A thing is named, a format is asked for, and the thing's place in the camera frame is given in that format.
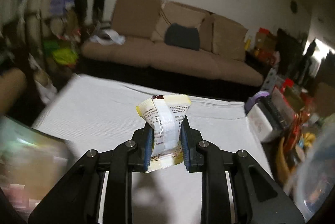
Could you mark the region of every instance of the white cloth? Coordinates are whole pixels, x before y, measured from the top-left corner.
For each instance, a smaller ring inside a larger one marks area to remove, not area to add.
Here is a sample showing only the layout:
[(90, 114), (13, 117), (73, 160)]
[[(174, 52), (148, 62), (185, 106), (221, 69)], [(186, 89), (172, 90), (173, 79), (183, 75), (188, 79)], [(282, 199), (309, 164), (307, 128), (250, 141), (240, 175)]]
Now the white cloth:
[(98, 35), (93, 35), (90, 38), (91, 42), (98, 42), (102, 45), (109, 45), (109, 44), (119, 44), (123, 45), (126, 41), (126, 37), (119, 35), (113, 29), (102, 29), (98, 31)]
[[(77, 156), (112, 150), (131, 139), (145, 121), (136, 105), (152, 95), (171, 94), (123, 82), (75, 76), (40, 115), (34, 128), (73, 142)], [(271, 175), (264, 151), (251, 133), (242, 102), (190, 96), (190, 126), (222, 150), (247, 150)], [(134, 223), (199, 223), (202, 174), (184, 164), (133, 173)]]
[(40, 93), (40, 98), (44, 104), (49, 104), (50, 101), (52, 101), (57, 94), (57, 89), (55, 86), (53, 86), (51, 80), (49, 80), (49, 83), (46, 87), (42, 86), (39, 82), (35, 81), (37, 90)]

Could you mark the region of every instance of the bottle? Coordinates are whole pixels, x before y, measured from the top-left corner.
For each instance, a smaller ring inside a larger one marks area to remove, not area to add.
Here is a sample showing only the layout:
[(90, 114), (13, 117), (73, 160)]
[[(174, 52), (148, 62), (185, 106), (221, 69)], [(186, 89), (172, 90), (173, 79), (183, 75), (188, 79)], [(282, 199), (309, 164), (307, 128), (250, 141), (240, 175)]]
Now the bottle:
[(248, 51), (248, 49), (250, 47), (250, 44), (251, 44), (251, 36), (248, 37), (246, 43), (244, 44), (244, 50), (245, 51)]

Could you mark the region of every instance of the blue gripper pad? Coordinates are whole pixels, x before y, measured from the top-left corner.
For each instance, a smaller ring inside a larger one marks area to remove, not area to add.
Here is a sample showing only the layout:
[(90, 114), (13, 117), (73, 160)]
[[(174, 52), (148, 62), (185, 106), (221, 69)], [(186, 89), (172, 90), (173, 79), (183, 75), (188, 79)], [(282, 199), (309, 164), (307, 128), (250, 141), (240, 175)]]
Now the blue gripper pad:
[(148, 131), (148, 138), (145, 145), (145, 152), (144, 152), (144, 170), (147, 171), (150, 165), (151, 160), (151, 153), (153, 148), (153, 128), (150, 127)]
[(182, 123), (182, 126), (180, 128), (180, 141), (182, 143), (182, 150), (183, 150), (183, 157), (184, 157), (184, 165), (186, 167), (186, 170), (189, 170), (190, 167), (190, 150), (188, 147), (188, 142), (187, 142), (187, 136), (185, 133), (185, 128)]

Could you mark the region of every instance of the sofa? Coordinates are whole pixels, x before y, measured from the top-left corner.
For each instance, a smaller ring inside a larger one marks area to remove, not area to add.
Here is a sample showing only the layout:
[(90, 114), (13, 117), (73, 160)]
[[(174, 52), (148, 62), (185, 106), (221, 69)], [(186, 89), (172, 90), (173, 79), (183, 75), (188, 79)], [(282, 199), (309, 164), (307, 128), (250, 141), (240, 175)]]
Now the sofa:
[[(200, 49), (165, 44), (164, 32), (171, 23), (197, 28)], [(208, 80), (262, 85), (263, 76), (244, 63), (247, 29), (223, 16), (163, 0), (117, 0), (111, 28), (126, 37), (125, 43), (86, 41), (81, 47), (83, 57)]]

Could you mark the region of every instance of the red box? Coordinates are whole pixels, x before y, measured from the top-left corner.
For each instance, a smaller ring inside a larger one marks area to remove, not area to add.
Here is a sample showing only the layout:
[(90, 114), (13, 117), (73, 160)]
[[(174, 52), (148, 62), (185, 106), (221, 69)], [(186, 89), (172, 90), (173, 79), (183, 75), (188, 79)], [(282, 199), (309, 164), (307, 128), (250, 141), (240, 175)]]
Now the red box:
[(265, 29), (265, 28), (259, 28), (259, 31), (258, 31), (258, 32), (260, 32), (260, 33), (264, 33), (264, 34), (268, 35), (268, 34), (270, 33), (270, 30)]

